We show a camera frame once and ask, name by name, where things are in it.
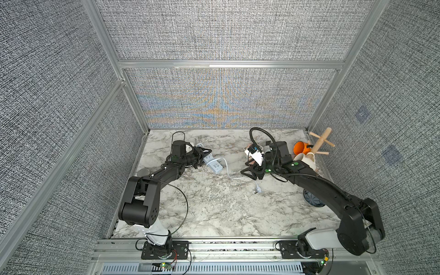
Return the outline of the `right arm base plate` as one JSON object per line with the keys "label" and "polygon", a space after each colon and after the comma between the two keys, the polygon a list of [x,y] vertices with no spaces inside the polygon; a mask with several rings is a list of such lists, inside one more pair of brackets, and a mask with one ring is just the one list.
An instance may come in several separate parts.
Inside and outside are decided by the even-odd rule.
{"label": "right arm base plate", "polygon": [[303,241],[278,241],[275,244],[275,249],[281,253],[283,259],[316,259],[323,261],[329,259],[329,252],[326,249],[314,250]]}

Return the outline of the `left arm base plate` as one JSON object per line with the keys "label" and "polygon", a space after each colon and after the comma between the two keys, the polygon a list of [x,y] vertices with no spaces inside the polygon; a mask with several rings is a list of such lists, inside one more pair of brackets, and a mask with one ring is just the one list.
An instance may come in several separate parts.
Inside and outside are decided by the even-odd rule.
{"label": "left arm base plate", "polygon": [[142,260],[186,260],[189,255],[189,241],[172,241],[162,246],[145,242],[142,249]]}

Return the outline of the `light blue power strip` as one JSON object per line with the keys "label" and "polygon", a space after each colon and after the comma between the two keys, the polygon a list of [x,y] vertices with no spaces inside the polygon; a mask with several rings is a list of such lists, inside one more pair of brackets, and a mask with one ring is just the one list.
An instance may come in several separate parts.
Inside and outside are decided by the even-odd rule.
{"label": "light blue power strip", "polygon": [[212,170],[216,175],[220,175],[224,169],[226,169],[226,175],[229,179],[238,181],[242,180],[244,176],[232,176],[230,173],[228,161],[224,157],[215,158],[212,153],[208,153],[206,157],[203,158],[203,162],[206,167]]}

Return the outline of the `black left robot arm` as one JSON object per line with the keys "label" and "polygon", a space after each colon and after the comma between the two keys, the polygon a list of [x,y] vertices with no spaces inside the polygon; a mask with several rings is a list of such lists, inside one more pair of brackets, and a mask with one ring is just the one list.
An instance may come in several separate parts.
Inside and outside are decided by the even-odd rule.
{"label": "black left robot arm", "polygon": [[160,169],[150,175],[129,178],[118,209],[118,219],[147,230],[147,240],[156,246],[167,246],[172,233],[159,221],[160,192],[178,180],[185,169],[202,166],[211,149],[195,147],[184,140],[173,141],[171,152]]}

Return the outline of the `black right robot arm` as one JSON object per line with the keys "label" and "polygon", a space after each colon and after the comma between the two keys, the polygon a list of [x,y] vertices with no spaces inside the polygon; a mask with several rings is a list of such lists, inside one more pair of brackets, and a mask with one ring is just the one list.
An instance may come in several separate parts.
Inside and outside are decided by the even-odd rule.
{"label": "black right robot arm", "polygon": [[273,166],[250,164],[241,174],[253,180],[262,179],[267,173],[278,174],[314,195],[328,206],[340,219],[336,228],[311,228],[298,236],[297,252],[309,258],[313,251],[344,248],[355,256],[375,249],[386,234],[378,204],[370,198],[360,199],[351,195],[331,181],[319,176],[301,160],[277,160]]}

